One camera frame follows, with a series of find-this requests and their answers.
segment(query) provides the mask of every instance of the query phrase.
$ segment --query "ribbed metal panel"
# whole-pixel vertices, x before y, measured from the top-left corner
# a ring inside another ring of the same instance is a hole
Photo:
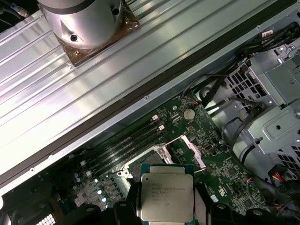
[[[41,12],[0,34],[0,174],[274,2],[129,0],[141,29],[77,68]]]

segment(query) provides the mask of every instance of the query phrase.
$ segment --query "motherboard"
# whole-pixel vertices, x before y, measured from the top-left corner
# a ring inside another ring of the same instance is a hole
[[[205,184],[214,202],[226,203],[241,214],[259,208],[248,197],[247,173],[231,159],[218,128],[193,98],[177,96],[73,156],[72,172],[61,170],[54,181],[58,192],[65,190],[63,197],[73,198],[77,206],[92,203],[105,209],[126,198],[130,184],[139,181],[140,164],[193,164],[196,181]],[[255,187],[251,192],[258,202],[264,201]]]

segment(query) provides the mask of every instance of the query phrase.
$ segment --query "cpu processor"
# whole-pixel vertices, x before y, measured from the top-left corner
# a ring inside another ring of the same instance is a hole
[[[140,217],[149,224],[194,222],[194,178],[185,166],[141,167]]]

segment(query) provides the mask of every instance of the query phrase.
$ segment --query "green circuit board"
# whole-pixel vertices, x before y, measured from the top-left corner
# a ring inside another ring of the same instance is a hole
[[[136,131],[146,128],[154,115],[159,118],[155,126],[162,124],[163,132],[158,135],[156,130],[147,131],[146,135],[139,138]],[[213,201],[226,203],[241,214],[249,208],[260,207],[248,197],[247,173],[231,159],[226,147],[220,144],[218,128],[204,107],[193,100],[193,96],[185,99],[177,96],[97,147],[87,149],[82,156],[78,157],[81,165],[77,162],[78,166],[72,167],[72,173],[75,173],[76,177],[72,175],[72,180],[75,182],[69,186],[68,196],[76,195],[79,204],[88,202],[97,204],[101,208],[109,202],[125,198],[129,186],[116,174],[122,165],[149,147],[171,142],[181,135],[186,135],[202,154],[206,170],[197,172],[195,179],[206,185]],[[184,142],[174,141],[167,146],[167,149],[175,163],[193,164],[195,171],[199,170],[194,152]],[[136,164],[163,162],[157,158],[159,157],[155,155],[145,155]],[[253,197],[263,202],[263,196],[255,187],[252,188]],[[100,195],[97,194],[98,190],[102,190]],[[101,201],[103,197],[106,198],[106,202]]]
[[[195,112],[193,120],[184,118],[187,109],[193,109]],[[213,201],[226,203],[241,214],[249,208],[259,208],[248,197],[245,176],[247,173],[231,159],[226,148],[219,144],[218,128],[202,105],[195,105],[191,99],[182,100],[178,96],[149,116],[156,113],[164,121],[167,130],[161,142],[169,142],[180,135],[186,135],[189,141],[200,149],[207,168],[196,173],[195,177],[199,182],[205,183]],[[193,151],[183,142],[172,143],[168,150],[178,163],[194,164],[195,171],[199,169]],[[252,195],[258,201],[264,201],[257,189],[253,189]]]

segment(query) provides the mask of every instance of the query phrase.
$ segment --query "black cable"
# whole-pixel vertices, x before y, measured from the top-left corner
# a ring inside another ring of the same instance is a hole
[[[211,102],[211,100],[214,98],[217,91],[225,81],[226,77],[228,77],[234,70],[239,67],[238,63],[242,60],[242,58],[235,58],[228,66],[217,72],[217,74],[226,74],[226,76],[218,78],[207,95],[202,99],[202,105],[204,107],[206,107],[208,103]]]
[[[226,77],[227,75],[222,75],[222,74],[202,74],[199,77],[197,77],[196,79],[194,79],[182,92],[182,98],[185,97],[185,94],[187,92],[188,89],[190,89],[194,84],[196,84],[199,80],[201,80],[204,76],[211,76],[211,77]]]
[[[4,4],[7,4],[9,7],[14,7],[14,5],[6,0],[0,0],[2,1]]]
[[[220,77],[217,79],[217,81],[214,83],[214,85],[211,87],[210,91],[206,94],[206,96],[202,99],[202,105],[206,107],[209,102],[214,98],[217,91],[225,81],[226,77]]]
[[[247,105],[251,105],[252,107],[255,107],[255,106],[258,105],[258,103],[257,103],[257,102],[254,102],[254,101],[249,101],[249,100],[242,99],[242,98],[237,98],[237,97],[229,97],[229,98],[228,98],[228,101],[222,100],[222,101],[220,101],[219,103],[217,103],[217,104],[215,104],[215,105],[213,105],[213,106],[207,108],[206,111],[208,112],[208,111],[210,111],[210,110],[213,110],[213,109],[215,109],[215,108],[218,108],[218,107],[220,107],[220,106],[222,106],[222,105],[224,105],[225,103],[230,102],[230,101],[238,101],[238,102],[242,102],[242,103],[245,103],[245,104],[247,104]]]
[[[10,9],[10,8],[3,7],[3,10],[4,10],[5,12],[8,12],[8,13],[14,15],[14,16],[17,17],[19,20],[22,20],[22,19],[23,19],[19,14],[17,14],[14,10],[12,10],[12,9]]]
[[[262,207],[271,207],[271,208],[278,208],[278,207],[281,207],[281,209],[280,210],[282,210],[283,208],[285,208],[289,203],[291,203],[292,201],[288,201],[288,202],[286,202],[286,203],[284,203],[284,204],[281,204],[281,205],[265,205],[263,202],[259,202],[259,201],[257,201],[253,196],[252,196],[252,194],[251,194],[251,190],[250,190],[250,184],[251,183],[253,183],[253,181],[251,181],[251,182],[248,182],[247,183],[247,186],[246,186],[246,189],[247,189],[247,193],[248,193],[248,196],[249,196],[249,198],[253,201],[253,202],[255,202],[257,205],[259,205],[259,206],[262,206]]]
[[[291,43],[292,41],[300,37],[300,26],[297,22],[292,22],[285,28],[270,36],[259,38],[259,36],[261,35],[262,34],[260,33],[256,38],[254,38],[254,40],[246,43],[244,46],[239,48],[235,53],[236,58],[232,61],[232,63],[226,68],[219,71],[217,74],[228,74],[229,76],[239,67],[238,63],[244,58],[249,58],[249,56],[254,53],[268,51],[281,45]],[[213,99],[218,89],[223,84],[224,80],[224,77],[218,78],[205,98],[202,99],[202,105],[204,107],[206,107],[207,104]]]
[[[241,160],[241,163],[242,163],[242,164],[245,164],[247,155],[248,155],[253,149],[255,149],[255,146],[254,146],[254,145],[250,146],[250,147],[245,151],[245,153],[244,153],[244,155],[243,155],[243,157],[242,157],[242,160]]]
[[[228,146],[229,146],[229,144],[228,144],[228,142],[225,140],[225,130],[226,130],[226,127],[227,127],[227,126],[229,126],[230,124],[234,123],[236,120],[239,120],[240,122],[243,122],[243,121],[241,120],[240,117],[235,117],[235,118],[233,118],[232,120],[230,120],[228,123],[226,123],[226,124],[224,125],[224,127],[222,128],[222,130],[221,130],[221,138],[222,138],[222,140],[223,140],[225,143],[227,143]]]
[[[11,27],[13,26],[11,23],[9,23],[9,22],[7,22],[6,20],[3,20],[3,19],[1,19],[1,18],[0,18],[0,21],[3,22],[3,23],[6,23],[7,25],[9,25],[9,26],[11,26]]]
[[[280,214],[283,212],[283,210],[289,205],[289,204],[291,204],[291,203],[293,203],[293,200],[289,200],[286,204],[284,204],[281,208],[280,208],[280,210],[278,211],[278,213],[277,213],[277,217],[279,217],[280,216]]]
[[[241,132],[243,131],[243,129],[248,126],[252,120],[258,116],[260,113],[262,112],[262,109],[260,107],[256,107],[253,108],[249,115],[243,120],[243,122],[239,125],[238,129],[236,130],[236,132],[233,135],[232,138],[232,143],[230,144],[230,148],[229,148],[229,153],[232,157],[232,159],[241,167],[243,168],[250,176],[252,176],[253,178],[258,179],[259,181],[263,182],[264,184],[268,185],[268,186],[272,186],[270,183],[266,182],[264,179],[260,178],[259,176],[257,176],[255,173],[253,173],[252,171],[250,171],[247,167],[245,167],[245,165],[243,165],[239,158],[236,156],[236,154],[233,152],[233,148],[236,144],[237,139],[239,138]]]

